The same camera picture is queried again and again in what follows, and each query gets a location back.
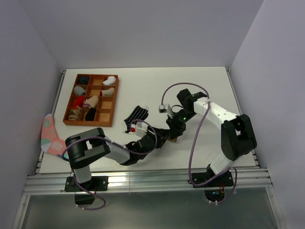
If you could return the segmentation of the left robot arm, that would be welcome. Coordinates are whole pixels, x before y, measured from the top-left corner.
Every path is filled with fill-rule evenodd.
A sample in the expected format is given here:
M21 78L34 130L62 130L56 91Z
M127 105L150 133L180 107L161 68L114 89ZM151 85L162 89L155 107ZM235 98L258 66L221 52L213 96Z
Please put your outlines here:
M149 127L141 139L120 145L106 137L103 129L98 127L68 137L65 152L76 176L76 186L81 190L92 187L90 164L98 159L105 157L123 166L136 164L154 149L161 148L169 135L169 129Z

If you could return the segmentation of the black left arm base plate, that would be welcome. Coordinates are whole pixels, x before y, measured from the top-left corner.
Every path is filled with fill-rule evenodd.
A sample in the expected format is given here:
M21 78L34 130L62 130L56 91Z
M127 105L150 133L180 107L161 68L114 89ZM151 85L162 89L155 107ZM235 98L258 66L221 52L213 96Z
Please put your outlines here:
M80 186L88 191L106 191L108 188L107 176L93 176L90 181L80 183ZM67 177L64 188L65 192L81 192L82 189L76 184L73 176Z

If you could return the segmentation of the tan ribbed sock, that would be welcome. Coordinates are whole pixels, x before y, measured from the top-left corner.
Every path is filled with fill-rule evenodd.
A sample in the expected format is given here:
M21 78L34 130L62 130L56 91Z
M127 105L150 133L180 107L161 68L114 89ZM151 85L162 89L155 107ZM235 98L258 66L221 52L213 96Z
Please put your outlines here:
M175 135L168 135L168 136L167 136L167 141L176 143L176 142L177 142L177 138L178 138L178 137L175 136Z

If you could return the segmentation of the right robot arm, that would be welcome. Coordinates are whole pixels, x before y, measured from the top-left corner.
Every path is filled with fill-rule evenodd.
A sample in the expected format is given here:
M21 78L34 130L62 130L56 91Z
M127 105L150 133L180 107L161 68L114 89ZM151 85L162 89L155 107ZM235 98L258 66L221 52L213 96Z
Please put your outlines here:
M167 120L170 129L177 129L174 138L183 133L186 122L191 118L195 115L202 116L195 133L191 154L193 154L199 130L205 119L214 124L221 132L221 153L208 166L209 172L206 174L207 183L211 186L217 186L223 179L222 172L231 167L240 157L257 147L250 117L227 111L211 102L209 96L202 92L191 94L188 89L184 89L178 93L177 99L183 108L173 113Z

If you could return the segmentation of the brown compartment sock tray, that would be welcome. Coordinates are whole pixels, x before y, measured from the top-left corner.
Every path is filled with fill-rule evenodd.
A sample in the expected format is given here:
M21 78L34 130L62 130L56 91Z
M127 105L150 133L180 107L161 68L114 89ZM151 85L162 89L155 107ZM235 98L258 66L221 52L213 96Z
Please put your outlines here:
M63 118L65 125L111 127L118 87L118 75L78 74Z

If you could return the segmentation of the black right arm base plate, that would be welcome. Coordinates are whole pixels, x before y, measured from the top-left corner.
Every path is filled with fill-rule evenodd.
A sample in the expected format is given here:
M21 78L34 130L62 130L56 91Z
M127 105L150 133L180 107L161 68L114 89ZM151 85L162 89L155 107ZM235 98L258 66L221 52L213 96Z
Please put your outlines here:
M232 187L234 185L233 176L230 171L225 170L216 175L210 168L205 172L191 173L191 178L188 182L194 188Z

